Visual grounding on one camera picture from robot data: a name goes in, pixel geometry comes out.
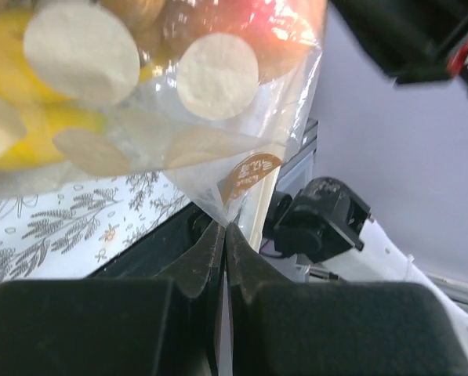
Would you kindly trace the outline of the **yellow fake banana bunch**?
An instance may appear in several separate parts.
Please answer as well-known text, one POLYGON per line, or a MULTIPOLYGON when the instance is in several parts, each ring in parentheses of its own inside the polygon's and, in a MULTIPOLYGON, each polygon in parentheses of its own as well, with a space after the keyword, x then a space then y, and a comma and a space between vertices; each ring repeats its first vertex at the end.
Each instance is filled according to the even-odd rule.
POLYGON ((0 154, 0 171, 51 165, 64 160, 53 137, 69 128, 101 134, 104 116, 68 102, 41 82, 23 52, 23 36, 33 12, 17 7, 0 13, 0 99, 10 104, 27 134, 0 154))

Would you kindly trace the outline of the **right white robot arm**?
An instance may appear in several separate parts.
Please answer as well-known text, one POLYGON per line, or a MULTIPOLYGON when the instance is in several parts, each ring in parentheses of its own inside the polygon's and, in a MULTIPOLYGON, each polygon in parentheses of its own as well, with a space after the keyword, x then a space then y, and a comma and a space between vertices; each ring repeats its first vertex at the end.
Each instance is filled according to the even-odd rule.
MULTIPOLYGON (((461 78, 468 88, 468 1, 336 1, 363 51, 399 85, 461 78)), ((312 180, 276 193, 264 236, 284 257, 306 255, 348 281, 416 282, 435 293, 468 341, 468 313, 405 256, 345 183, 312 180)))

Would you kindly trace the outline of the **clear polka dot zip bag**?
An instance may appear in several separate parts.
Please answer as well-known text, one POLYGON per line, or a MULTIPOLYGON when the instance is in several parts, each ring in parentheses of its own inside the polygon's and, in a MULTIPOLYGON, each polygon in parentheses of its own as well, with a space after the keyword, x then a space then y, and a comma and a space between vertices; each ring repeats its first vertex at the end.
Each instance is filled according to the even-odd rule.
MULTIPOLYGON (((63 161, 0 171, 0 199, 162 172, 213 219, 237 223, 258 245, 278 170, 303 137, 327 11, 320 45, 263 84, 253 48, 226 33, 195 40, 166 65, 143 67, 129 29, 98 2, 0 1, 0 13, 33 12, 23 52, 38 79, 106 121, 101 134, 58 132, 53 144, 63 161)), ((0 99, 0 154, 26 134, 0 99)))

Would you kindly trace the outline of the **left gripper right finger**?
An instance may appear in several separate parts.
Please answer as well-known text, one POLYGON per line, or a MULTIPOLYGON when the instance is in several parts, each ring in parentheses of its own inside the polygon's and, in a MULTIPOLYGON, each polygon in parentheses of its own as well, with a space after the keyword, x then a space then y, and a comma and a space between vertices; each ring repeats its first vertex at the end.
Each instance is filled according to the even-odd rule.
POLYGON ((414 283, 296 283, 225 232, 236 375, 468 375, 436 296, 414 283))

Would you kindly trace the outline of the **fake peach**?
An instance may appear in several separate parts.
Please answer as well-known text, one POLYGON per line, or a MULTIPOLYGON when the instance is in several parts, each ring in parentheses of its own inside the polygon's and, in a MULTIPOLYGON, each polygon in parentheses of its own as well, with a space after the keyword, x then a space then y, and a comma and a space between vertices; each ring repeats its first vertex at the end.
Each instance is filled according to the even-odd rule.
POLYGON ((295 69, 320 45, 326 1, 252 1, 242 31, 253 48, 259 81, 273 81, 295 69))

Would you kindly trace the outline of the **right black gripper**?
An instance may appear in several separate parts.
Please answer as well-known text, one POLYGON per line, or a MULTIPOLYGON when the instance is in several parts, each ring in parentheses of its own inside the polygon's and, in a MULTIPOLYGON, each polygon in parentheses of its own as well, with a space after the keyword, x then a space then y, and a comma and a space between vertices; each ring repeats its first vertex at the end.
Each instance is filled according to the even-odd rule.
POLYGON ((363 51, 397 84, 461 78, 468 90, 468 1, 332 5, 363 51))

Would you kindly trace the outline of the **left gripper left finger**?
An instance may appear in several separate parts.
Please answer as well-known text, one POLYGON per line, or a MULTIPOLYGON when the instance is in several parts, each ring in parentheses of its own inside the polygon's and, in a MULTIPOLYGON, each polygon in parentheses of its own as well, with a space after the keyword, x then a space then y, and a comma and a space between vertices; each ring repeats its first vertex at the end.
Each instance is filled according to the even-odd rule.
POLYGON ((0 284, 0 375, 215 375, 223 230, 156 277, 0 284))

